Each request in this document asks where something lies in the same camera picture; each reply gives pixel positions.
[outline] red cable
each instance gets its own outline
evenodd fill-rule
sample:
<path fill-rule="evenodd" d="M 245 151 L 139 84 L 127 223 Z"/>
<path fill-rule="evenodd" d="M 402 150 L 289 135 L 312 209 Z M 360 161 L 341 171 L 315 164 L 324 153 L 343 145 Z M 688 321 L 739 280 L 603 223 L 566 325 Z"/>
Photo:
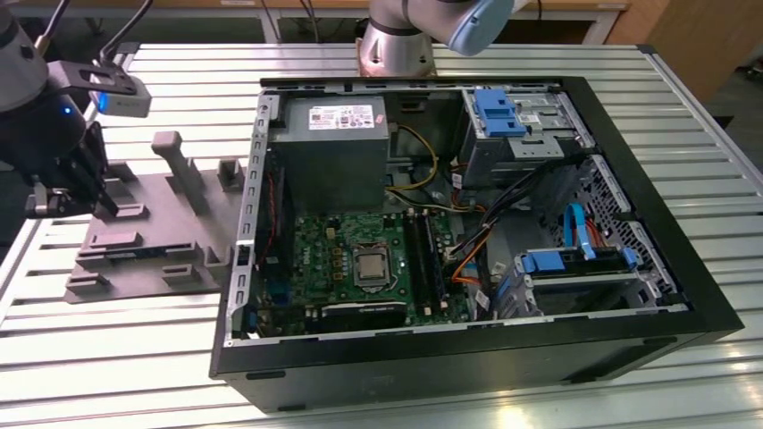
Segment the red cable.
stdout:
<path fill-rule="evenodd" d="M 273 238 L 275 238 L 275 183 L 273 183 L 273 175 L 268 173 L 265 175 L 267 182 L 269 185 L 269 196 L 268 196 L 268 205 L 271 207 L 271 236 L 267 239 L 267 245 L 264 246 L 263 254 L 260 255 L 260 259 L 257 260 L 257 266 L 263 265 L 264 257 L 267 256 L 267 252 L 271 250 L 271 246 L 273 245 Z"/>

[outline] camera on robot arm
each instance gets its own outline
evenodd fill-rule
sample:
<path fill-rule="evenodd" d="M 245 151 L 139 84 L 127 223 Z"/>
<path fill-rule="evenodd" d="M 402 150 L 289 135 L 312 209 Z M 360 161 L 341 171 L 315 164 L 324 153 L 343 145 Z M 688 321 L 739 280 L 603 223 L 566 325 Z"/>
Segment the camera on robot arm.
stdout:
<path fill-rule="evenodd" d="M 61 0 L 35 44 L 0 4 L 0 161 L 15 167 L 33 188 L 29 218 L 117 214 L 107 194 L 100 124 L 84 118 L 71 95 L 87 91 L 99 113 L 132 117 L 148 115 L 152 101 L 143 82 L 107 59 L 152 0 L 104 46 L 99 62 L 45 63 L 44 51 L 68 3 Z"/>

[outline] blue plastic latch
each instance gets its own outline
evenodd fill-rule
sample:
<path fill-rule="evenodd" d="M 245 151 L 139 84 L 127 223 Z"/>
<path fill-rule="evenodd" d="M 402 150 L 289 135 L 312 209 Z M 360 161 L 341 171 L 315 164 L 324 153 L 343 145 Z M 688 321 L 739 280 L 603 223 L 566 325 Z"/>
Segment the blue plastic latch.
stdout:
<path fill-rule="evenodd" d="M 532 252 L 535 266 L 538 271 L 564 271 L 564 262 L 559 252 Z"/>
<path fill-rule="evenodd" d="M 511 278 L 507 275 L 506 278 L 503 279 L 503 283 L 500 284 L 499 291 L 496 292 L 496 299 L 499 299 L 503 296 L 503 294 L 506 293 L 506 291 L 510 289 L 510 286 L 511 286 L 510 279 Z"/>
<path fill-rule="evenodd" d="M 526 273 L 535 273 L 538 267 L 535 266 L 535 261 L 532 255 L 522 257 L 522 266 L 524 267 Z"/>
<path fill-rule="evenodd" d="M 257 313 L 255 311 L 249 311 L 248 323 L 252 328 L 255 328 L 257 325 Z"/>
<path fill-rule="evenodd" d="M 639 258 L 631 248 L 623 248 L 624 262 L 628 264 L 628 269 L 635 269 L 639 266 Z"/>
<path fill-rule="evenodd" d="M 503 89 L 475 89 L 475 110 L 488 137 L 522 137 L 527 133 L 516 117 L 516 105 Z"/>
<path fill-rule="evenodd" d="M 287 306 L 291 301 L 291 284 L 288 282 L 269 280 L 267 282 L 267 293 L 271 295 L 273 304 Z"/>
<path fill-rule="evenodd" d="M 526 257 L 522 257 L 522 266 L 526 273 L 566 270 L 562 255 L 554 251 L 532 252 Z"/>

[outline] black wire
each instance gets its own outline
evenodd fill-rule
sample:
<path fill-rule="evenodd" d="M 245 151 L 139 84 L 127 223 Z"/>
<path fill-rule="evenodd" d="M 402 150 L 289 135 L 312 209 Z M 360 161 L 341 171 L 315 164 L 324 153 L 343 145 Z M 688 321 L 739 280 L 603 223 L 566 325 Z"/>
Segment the black wire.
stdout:
<path fill-rule="evenodd" d="M 56 31 L 56 27 L 59 27 L 59 22 L 61 22 L 63 13 L 69 7 L 69 3 L 72 0 L 61 0 L 59 2 L 59 6 L 56 6 L 56 12 L 52 13 L 51 22 L 48 22 L 48 28 L 43 33 L 44 38 L 52 38 L 52 33 Z"/>
<path fill-rule="evenodd" d="M 139 11 L 135 13 L 135 16 L 129 19 L 128 23 L 124 25 L 124 27 L 121 28 L 119 33 L 115 35 L 115 37 L 112 37 L 111 40 L 108 40 L 104 47 L 101 47 L 101 49 L 100 49 L 100 64 L 101 65 L 104 65 L 104 64 L 113 65 L 113 63 L 111 62 L 111 58 L 108 58 L 111 56 L 111 52 L 115 50 L 115 48 L 117 47 L 117 44 L 121 42 L 121 39 L 127 36 L 129 31 L 132 30 L 132 27 L 135 27 L 135 25 L 139 23 L 140 19 L 143 18 L 143 15 L 145 15 L 145 12 L 148 12 L 148 10 L 151 9 L 152 4 L 153 4 L 153 0 L 145 0 L 143 2 L 143 6 L 140 7 Z"/>
<path fill-rule="evenodd" d="M 490 205 L 488 211 L 483 214 L 479 224 L 480 229 L 463 240 L 451 250 L 451 253 L 459 252 L 462 249 L 467 248 L 471 244 L 476 243 L 480 238 L 484 237 L 486 233 L 490 233 L 492 225 L 499 220 L 500 214 L 511 208 L 511 205 L 522 201 L 532 192 L 535 185 L 543 178 L 543 176 L 559 167 L 579 164 L 590 156 L 590 151 L 583 150 L 580 153 L 568 156 L 564 159 L 558 159 L 554 161 L 546 161 L 540 166 L 528 172 L 514 184 L 504 189 L 499 197 L 494 200 Z"/>
<path fill-rule="evenodd" d="M 333 29 L 331 34 L 325 38 L 323 38 L 324 41 L 331 42 L 333 37 L 339 34 L 339 30 L 343 29 L 343 25 L 344 25 L 345 21 L 347 21 L 347 18 L 340 19 L 339 24 L 336 25 L 336 28 Z"/>
<path fill-rule="evenodd" d="M 308 0 L 309 7 L 305 4 L 305 0 L 299 0 L 299 2 L 301 3 L 301 7 L 305 10 L 305 13 L 308 14 L 309 21 L 312 22 L 312 32 L 315 34 L 315 43 L 320 43 L 319 23 L 317 23 L 317 21 L 315 21 L 315 9 L 312 8 L 312 0 Z"/>
<path fill-rule="evenodd" d="M 267 15 L 267 20 L 271 23 L 271 29 L 273 30 L 275 33 L 275 41 L 277 43 L 281 43 L 281 33 L 275 27 L 273 17 L 271 16 L 271 8 L 267 7 L 267 2 L 264 0 L 263 0 L 263 9 L 264 9 L 264 14 Z"/>

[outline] aluminum table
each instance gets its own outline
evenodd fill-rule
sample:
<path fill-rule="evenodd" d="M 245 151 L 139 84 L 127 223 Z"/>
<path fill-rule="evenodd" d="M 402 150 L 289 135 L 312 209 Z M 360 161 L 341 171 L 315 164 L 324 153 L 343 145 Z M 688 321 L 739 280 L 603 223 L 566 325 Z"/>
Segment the aluminum table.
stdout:
<path fill-rule="evenodd" d="M 662 59 L 632 46 L 503 46 L 470 59 L 438 47 L 435 56 L 443 76 L 590 79 L 746 329 L 606 383 L 265 416 L 208 379 L 219 295 L 68 305 L 88 217 L 29 221 L 0 269 L 0 425 L 760 427 L 763 180 Z M 157 130 L 180 131 L 200 168 L 221 156 L 245 163 L 260 78 L 356 74 L 351 45 L 145 45 L 123 59 L 152 114 L 97 119 L 109 158 L 145 173 L 167 169 L 149 147 Z"/>

